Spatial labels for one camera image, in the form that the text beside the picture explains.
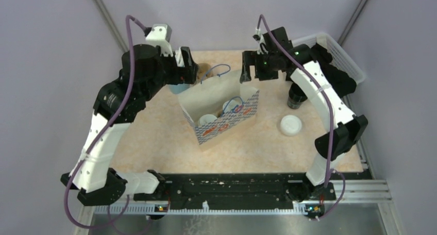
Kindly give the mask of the stack of black cups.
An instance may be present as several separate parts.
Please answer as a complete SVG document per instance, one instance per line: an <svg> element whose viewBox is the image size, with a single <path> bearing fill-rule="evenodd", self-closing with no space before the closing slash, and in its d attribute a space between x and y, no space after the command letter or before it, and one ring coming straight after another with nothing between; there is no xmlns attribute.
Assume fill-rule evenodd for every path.
<svg viewBox="0 0 437 235"><path fill-rule="evenodd" d="M289 89L287 105L291 109L298 109L307 99L303 90L296 83L292 83Z"/></svg>

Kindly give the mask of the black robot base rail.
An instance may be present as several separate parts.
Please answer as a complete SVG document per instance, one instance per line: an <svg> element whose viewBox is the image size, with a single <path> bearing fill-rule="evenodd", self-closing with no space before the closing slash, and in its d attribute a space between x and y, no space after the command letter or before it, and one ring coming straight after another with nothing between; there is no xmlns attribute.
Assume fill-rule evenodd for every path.
<svg viewBox="0 0 437 235"><path fill-rule="evenodd" d="M168 201L171 210L285 210L298 203L334 201L333 184L313 187L303 173L162 174L153 194L134 194L131 201Z"/></svg>

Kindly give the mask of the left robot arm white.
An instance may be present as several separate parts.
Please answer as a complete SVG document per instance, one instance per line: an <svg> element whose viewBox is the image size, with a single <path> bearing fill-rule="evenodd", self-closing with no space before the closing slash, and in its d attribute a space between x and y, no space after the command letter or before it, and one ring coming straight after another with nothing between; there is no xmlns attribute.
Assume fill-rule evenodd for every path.
<svg viewBox="0 0 437 235"><path fill-rule="evenodd" d="M84 206L106 206L124 196L147 195L160 200L164 179L156 171L121 173L110 167L116 147L137 114L164 86L193 84L198 64L183 46L165 56L160 46L137 44L121 57L117 79L105 84L93 105L90 132L74 169L61 182L77 190Z"/></svg>

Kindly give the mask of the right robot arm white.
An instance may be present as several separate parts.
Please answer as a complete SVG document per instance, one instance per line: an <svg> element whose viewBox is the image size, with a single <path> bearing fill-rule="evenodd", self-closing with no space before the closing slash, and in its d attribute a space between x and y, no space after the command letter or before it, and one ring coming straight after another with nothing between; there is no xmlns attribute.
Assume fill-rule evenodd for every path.
<svg viewBox="0 0 437 235"><path fill-rule="evenodd" d="M302 193L309 200L316 200L329 181L330 170L338 158L348 152L360 139L368 120L356 115L342 101L356 89L356 82L347 73L331 65L332 54L319 44L293 45L284 27L253 36L257 50L242 53L240 82L251 81L250 67L255 68L255 78L274 80L285 72L292 81L289 98L296 103L308 100L316 109L326 129L326 134L314 142L317 154L306 171Z"/></svg>

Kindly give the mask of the checkered paper takeout bag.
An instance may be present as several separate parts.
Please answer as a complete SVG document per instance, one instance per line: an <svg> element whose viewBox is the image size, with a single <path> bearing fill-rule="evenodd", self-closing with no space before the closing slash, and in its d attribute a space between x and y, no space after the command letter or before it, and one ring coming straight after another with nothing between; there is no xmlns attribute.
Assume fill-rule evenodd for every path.
<svg viewBox="0 0 437 235"><path fill-rule="evenodd" d="M240 83L240 73L228 64L213 66L199 82L177 95L184 117L192 127L200 150L208 150L237 132L245 132L255 123L260 91ZM223 113L223 103L237 100L244 104L238 113ZM217 117L198 126L205 114Z"/></svg>

